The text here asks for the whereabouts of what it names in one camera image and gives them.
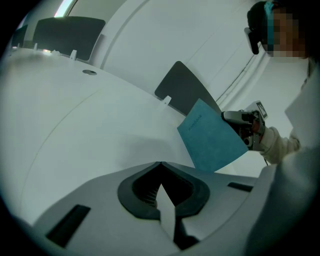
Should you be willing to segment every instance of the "person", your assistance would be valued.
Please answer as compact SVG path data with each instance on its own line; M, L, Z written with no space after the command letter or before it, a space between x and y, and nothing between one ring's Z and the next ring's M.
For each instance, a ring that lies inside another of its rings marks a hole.
M259 35L264 50L272 57L308 58L307 79L311 76L318 60L317 41L313 38L314 17L303 2L277 0L257 2L247 13L248 26ZM257 132L259 124L254 123L252 130ZM271 164L278 164L289 153L300 148L299 138L294 130L289 138L282 138L275 127L266 127L260 136L261 155Z

